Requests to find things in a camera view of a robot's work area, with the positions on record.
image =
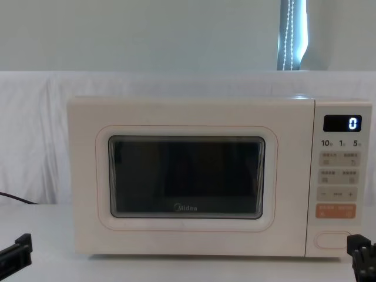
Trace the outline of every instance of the white microwave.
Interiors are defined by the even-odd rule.
[[[340,257],[360,232],[371,104],[74,98],[76,251]]]

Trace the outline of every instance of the power cord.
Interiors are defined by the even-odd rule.
[[[20,202],[23,202],[23,203],[26,203],[26,204],[38,204],[38,203],[30,202],[30,201],[25,200],[25,199],[23,199],[23,198],[20,198],[20,197],[17,197],[17,196],[14,196],[14,195],[8,194],[8,193],[4,193],[4,192],[0,192],[0,196],[4,196],[4,197],[8,197],[8,198],[12,198],[12,199],[14,199],[14,200],[17,200],[17,201],[20,201]]]

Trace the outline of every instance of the door release button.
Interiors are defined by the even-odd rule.
[[[347,231],[324,231],[315,236],[314,244],[319,249],[346,249]]]

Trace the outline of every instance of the orange button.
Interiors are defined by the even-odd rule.
[[[353,219],[356,215],[356,204],[317,204],[318,219]]]

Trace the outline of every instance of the button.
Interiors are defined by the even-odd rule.
[[[320,186],[317,188],[317,200],[323,202],[354,202],[358,198],[356,187]]]
[[[353,219],[356,209],[356,204],[316,204],[316,218]]]
[[[357,169],[320,169],[319,184],[358,184],[359,170]]]
[[[360,165],[360,152],[325,151],[320,153],[320,166],[352,166]]]
[[[314,239],[314,245],[319,249],[346,249],[347,231],[324,231],[318,233]]]

